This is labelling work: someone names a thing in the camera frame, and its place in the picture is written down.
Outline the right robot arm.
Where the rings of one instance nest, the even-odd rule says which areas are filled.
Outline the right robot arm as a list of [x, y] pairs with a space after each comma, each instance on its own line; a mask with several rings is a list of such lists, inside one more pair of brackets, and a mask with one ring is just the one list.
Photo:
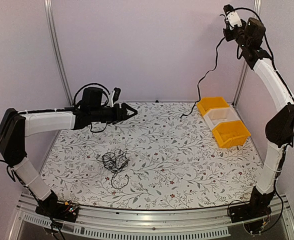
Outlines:
[[282, 172], [288, 146], [294, 141], [294, 94], [273, 66], [272, 56], [261, 45], [266, 28], [253, 17], [248, 21], [236, 12], [226, 14], [223, 30], [226, 41], [235, 41], [247, 65], [264, 83], [276, 108], [276, 115], [266, 124], [267, 153], [262, 174], [252, 194], [267, 196], [275, 192], [275, 181]]

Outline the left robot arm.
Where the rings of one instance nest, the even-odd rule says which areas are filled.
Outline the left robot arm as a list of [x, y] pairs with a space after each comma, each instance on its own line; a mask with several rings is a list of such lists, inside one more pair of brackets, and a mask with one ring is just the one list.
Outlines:
[[78, 93], [82, 93], [81, 100], [74, 98], [70, 107], [25, 111], [8, 108], [0, 123], [0, 162], [7, 165], [12, 180], [19, 179], [43, 201], [41, 207], [50, 217], [61, 213], [61, 205], [52, 199], [55, 193], [28, 159], [25, 139], [52, 131], [81, 130], [92, 123], [115, 125], [138, 114], [127, 103], [117, 102], [121, 93], [118, 87], [109, 91], [100, 83], [88, 83]]

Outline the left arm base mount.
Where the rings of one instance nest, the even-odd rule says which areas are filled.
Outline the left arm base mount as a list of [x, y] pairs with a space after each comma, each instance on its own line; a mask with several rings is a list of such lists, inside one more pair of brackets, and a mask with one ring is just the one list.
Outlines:
[[79, 204], [59, 201], [58, 196], [51, 190], [45, 200], [38, 200], [35, 212], [49, 218], [75, 223], [79, 213]]

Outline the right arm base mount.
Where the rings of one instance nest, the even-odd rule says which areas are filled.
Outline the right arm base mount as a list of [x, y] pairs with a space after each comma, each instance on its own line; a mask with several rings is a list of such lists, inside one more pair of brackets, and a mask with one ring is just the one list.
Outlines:
[[231, 222], [238, 223], [251, 220], [244, 224], [245, 230], [252, 235], [261, 233], [267, 224], [267, 221], [263, 220], [262, 217], [272, 213], [270, 202], [274, 195], [275, 191], [262, 194], [254, 187], [249, 203], [242, 203], [227, 208], [227, 214], [231, 218]]

